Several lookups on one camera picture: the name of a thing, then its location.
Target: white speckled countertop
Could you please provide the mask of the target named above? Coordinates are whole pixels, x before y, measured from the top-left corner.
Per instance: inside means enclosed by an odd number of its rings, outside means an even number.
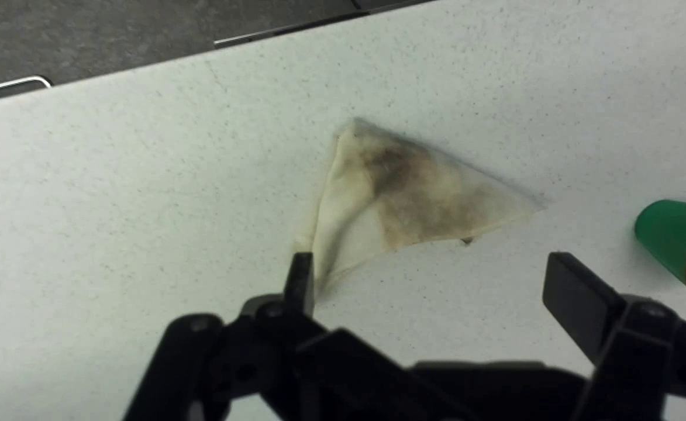
[[[686,0],[439,0],[0,101],[0,419],[117,419],[169,320],[278,289],[355,116],[548,209],[370,261],[321,322],[403,364],[586,373],[540,301],[552,250],[686,318],[631,233],[649,202],[686,200]]]

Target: green cap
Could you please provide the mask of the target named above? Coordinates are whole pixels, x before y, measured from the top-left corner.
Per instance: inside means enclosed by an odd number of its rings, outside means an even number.
[[[636,219],[636,238],[686,285],[686,203],[660,200]]]

